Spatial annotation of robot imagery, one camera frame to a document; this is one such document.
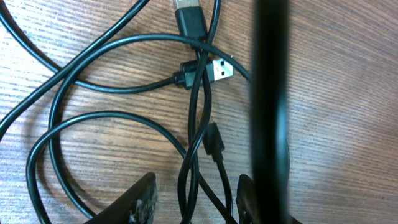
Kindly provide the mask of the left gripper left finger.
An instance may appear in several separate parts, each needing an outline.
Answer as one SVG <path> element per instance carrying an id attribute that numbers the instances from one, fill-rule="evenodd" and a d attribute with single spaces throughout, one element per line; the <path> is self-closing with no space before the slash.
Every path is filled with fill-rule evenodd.
<path id="1" fill-rule="evenodd" d="M 148 172 L 85 224 L 150 224 L 154 221 L 156 202 L 156 177 Z"/>

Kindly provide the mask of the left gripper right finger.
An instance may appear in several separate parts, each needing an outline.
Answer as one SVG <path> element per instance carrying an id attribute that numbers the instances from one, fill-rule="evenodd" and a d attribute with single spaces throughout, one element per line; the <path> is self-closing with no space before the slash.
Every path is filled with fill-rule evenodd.
<path id="1" fill-rule="evenodd" d="M 280 189 L 262 195 L 256 190 L 252 178 L 239 176 L 236 204 L 240 223 L 293 223 L 301 224 L 289 214 L 287 206 L 288 175 L 283 176 Z"/>

